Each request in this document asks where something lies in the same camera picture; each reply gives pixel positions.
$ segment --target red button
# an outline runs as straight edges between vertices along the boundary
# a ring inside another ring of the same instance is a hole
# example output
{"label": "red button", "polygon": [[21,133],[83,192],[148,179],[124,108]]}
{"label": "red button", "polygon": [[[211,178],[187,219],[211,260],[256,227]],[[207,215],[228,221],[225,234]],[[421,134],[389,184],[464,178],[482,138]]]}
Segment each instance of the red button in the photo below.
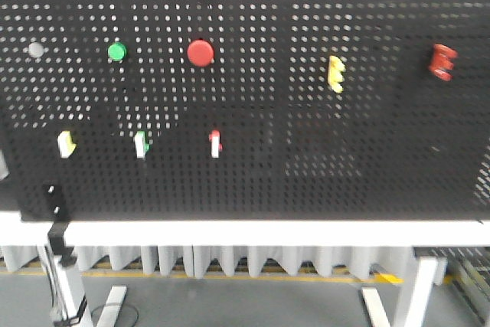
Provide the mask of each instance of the red button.
{"label": "red button", "polygon": [[209,42],[195,40],[187,49],[187,57],[196,67],[207,67],[213,62],[214,50]]}

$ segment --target gray floor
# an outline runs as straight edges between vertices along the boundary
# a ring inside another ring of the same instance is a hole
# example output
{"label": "gray floor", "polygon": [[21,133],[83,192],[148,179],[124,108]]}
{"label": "gray floor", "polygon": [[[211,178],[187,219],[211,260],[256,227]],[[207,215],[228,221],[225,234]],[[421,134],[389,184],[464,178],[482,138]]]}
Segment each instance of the gray floor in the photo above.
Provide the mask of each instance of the gray floor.
{"label": "gray floor", "polygon": [[[186,280],[86,277],[90,308],[105,302],[112,285],[129,287],[127,302],[139,309],[138,327],[368,327],[360,285],[263,280]],[[388,315],[397,287],[379,285]],[[44,276],[0,275],[0,326],[50,326]],[[123,310],[118,327],[130,327]],[[476,327],[449,286],[432,293],[424,327]]]}

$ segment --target black pegboard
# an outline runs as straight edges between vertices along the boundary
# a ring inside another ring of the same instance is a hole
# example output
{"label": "black pegboard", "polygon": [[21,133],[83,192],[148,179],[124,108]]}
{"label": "black pegboard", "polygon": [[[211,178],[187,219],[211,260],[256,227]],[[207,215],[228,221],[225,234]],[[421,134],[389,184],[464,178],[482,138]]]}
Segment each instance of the black pegboard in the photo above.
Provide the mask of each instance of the black pegboard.
{"label": "black pegboard", "polygon": [[[77,220],[490,218],[490,0],[0,9],[0,143],[26,220],[51,217],[46,184]],[[185,56],[197,38],[214,46],[210,67]],[[129,57],[113,63],[118,40]],[[459,52],[449,83],[427,70],[434,43]],[[347,66],[341,95],[329,55]],[[65,129],[78,147],[60,159]],[[137,130],[152,144],[144,161]]]}

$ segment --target plastic part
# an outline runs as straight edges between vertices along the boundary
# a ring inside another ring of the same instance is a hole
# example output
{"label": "plastic part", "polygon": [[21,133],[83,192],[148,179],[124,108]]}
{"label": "plastic part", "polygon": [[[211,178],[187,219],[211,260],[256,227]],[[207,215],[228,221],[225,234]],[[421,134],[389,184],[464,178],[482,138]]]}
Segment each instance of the plastic part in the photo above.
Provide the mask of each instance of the plastic part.
{"label": "plastic part", "polygon": [[77,145],[74,144],[69,130],[64,130],[60,133],[58,136],[58,148],[62,159],[68,159],[74,153],[76,147]]}
{"label": "plastic part", "polygon": [[214,50],[206,40],[195,40],[189,44],[187,56],[196,67],[207,67],[213,62]]}
{"label": "plastic part", "polygon": [[3,156],[3,151],[0,149],[0,181],[7,178],[9,174],[7,162]]}
{"label": "plastic part", "polygon": [[34,59],[38,59],[44,55],[44,47],[38,42],[29,44],[28,53]]}
{"label": "plastic part", "polygon": [[345,65],[338,57],[331,56],[328,61],[328,84],[336,93],[341,93],[344,88],[340,84],[344,82],[342,73],[345,72]]}
{"label": "plastic part", "polygon": [[429,70],[434,74],[434,76],[449,82],[452,75],[447,71],[454,68],[454,64],[452,63],[451,59],[456,57],[458,57],[458,53],[456,53],[450,47],[441,44],[434,44],[434,54],[429,65]]}
{"label": "plastic part", "polygon": [[107,49],[107,54],[114,61],[121,61],[127,55],[126,46],[120,42],[115,42]]}
{"label": "plastic part", "polygon": [[136,157],[144,159],[146,153],[150,150],[150,145],[146,142],[146,134],[142,130],[138,131],[134,137]]}
{"label": "plastic part", "polygon": [[213,159],[220,158],[220,152],[223,151],[223,145],[220,143],[221,134],[219,130],[213,130],[209,135],[209,142],[211,142],[211,157]]}

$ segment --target green button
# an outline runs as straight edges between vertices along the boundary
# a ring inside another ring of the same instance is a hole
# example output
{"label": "green button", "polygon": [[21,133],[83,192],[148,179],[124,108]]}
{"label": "green button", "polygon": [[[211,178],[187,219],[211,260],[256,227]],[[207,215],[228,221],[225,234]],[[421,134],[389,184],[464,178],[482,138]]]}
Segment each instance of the green button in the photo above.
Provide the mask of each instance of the green button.
{"label": "green button", "polygon": [[109,49],[107,49],[107,54],[114,61],[121,61],[126,56],[126,53],[126,46],[120,42],[115,42],[109,46]]}

